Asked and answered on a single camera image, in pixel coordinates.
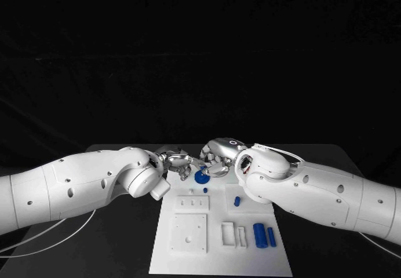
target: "blue object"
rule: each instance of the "blue object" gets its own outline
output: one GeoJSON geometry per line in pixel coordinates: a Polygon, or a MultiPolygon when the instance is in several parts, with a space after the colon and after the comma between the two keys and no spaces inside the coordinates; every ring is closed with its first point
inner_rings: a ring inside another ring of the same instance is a hole
{"type": "Polygon", "coordinates": [[[205,183],[207,183],[209,180],[210,180],[210,177],[202,173],[202,170],[199,170],[194,173],[194,182],[199,184],[205,184],[205,183]]]}
{"type": "Polygon", "coordinates": [[[257,248],[267,248],[265,226],[262,223],[252,225],[252,232],[255,234],[257,248]]]}
{"type": "Polygon", "coordinates": [[[267,228],[267,233],[268,233],[268,240],[270,240],[270,245],[271,247],[275,247],[275,239],[274,239],[274,233],[272,233],[272,228],[267,228]]]}
{"type": "Polygon", "coordinates": [[[233,206],[235,206],[235,207],[239,206],[239,201],[241,201],[241,198],[236,196],[236,197],[235,197],[235,201],[233,201],[233,206]]]}

